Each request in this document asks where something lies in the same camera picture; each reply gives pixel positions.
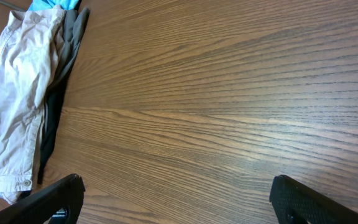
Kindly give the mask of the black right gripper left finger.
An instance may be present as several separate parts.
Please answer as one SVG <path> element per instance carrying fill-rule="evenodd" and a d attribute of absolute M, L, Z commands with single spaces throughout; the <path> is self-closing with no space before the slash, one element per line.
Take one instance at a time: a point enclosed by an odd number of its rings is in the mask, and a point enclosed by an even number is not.
<path fill-rule="evenodd" d="M 0 211 L 0 224 L 63 223 L 78 221 L 85 186 L 77 174 L 70 174 L 36 194 Z"/>

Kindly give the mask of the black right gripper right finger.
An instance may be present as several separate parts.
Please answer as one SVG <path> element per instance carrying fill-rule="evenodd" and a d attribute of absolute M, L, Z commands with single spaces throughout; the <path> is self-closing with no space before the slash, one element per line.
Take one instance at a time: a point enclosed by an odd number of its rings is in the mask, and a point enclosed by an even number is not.
<path fill-rule="evenodd" d="M 287 175 L 274 177 L 269 202 L 279 224 L 358 223 L 358 213 Z"/>

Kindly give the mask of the beige cotton shorts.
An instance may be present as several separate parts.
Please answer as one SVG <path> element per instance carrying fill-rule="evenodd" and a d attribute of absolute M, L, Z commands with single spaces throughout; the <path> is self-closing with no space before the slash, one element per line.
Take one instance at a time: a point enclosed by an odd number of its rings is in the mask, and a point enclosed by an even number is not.
<path fill-rule="evenodd" d="M 64 48 L 59 5 L 11 11 L 0 35 L 0 197 L 15 203 L 34 189 L 44 126 L 44 96 Z"/>

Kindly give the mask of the black garment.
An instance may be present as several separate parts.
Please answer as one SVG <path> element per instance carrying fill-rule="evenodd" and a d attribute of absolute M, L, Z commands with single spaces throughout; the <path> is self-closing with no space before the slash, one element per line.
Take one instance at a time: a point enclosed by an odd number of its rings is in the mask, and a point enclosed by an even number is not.
<path fill-rule="evenodd" d="M 55 147 L 57 128 L 64 102 L 67 79 L 53 81 L 45 94 L 45 127 L 40 146 L 40 168 L 37 183 L 43 182 L 44 170 Z"/>

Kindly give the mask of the grey shorts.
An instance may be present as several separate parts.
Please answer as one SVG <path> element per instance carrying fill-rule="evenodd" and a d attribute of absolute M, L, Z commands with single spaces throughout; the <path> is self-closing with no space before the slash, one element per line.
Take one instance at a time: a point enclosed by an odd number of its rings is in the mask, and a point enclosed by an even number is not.
<path fill-rule="evenodd" d="M 53 114 L 55 114 L 55 112 L 52 111 L 55 103 L 49 103 L 49 98 L 53 92 L 61 89 L 60 84 L 70 74 L 70 70 L 72 69 L 72 66 L 74 65 L 78 55 L 78 50 L 85 33 L 89 16 L 90 9 L 87 7 L 85 7 L 81 12 L 78 12 L 75 9 L 66 11 L 66 16 L 63 23 L 63 51 L 58 61 L 55 76 L 51 84 L 49 84 L 47 87 L 47 91 L 45 92 L 44 97 L 45 132 L 51 125 Z"/>

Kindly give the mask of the light blue garment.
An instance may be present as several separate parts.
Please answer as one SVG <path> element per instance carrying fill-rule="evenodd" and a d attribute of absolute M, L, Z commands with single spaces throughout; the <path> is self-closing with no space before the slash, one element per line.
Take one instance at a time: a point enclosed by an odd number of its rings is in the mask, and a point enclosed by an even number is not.
<path fill-rule="evenodd" d="M 33 0 L 29 6 L 29 11 L 40 11 L 45 9 L 51 9 L 56 5 L 59 5 L 64 10 L 77 10 L 81 0 Z"/>

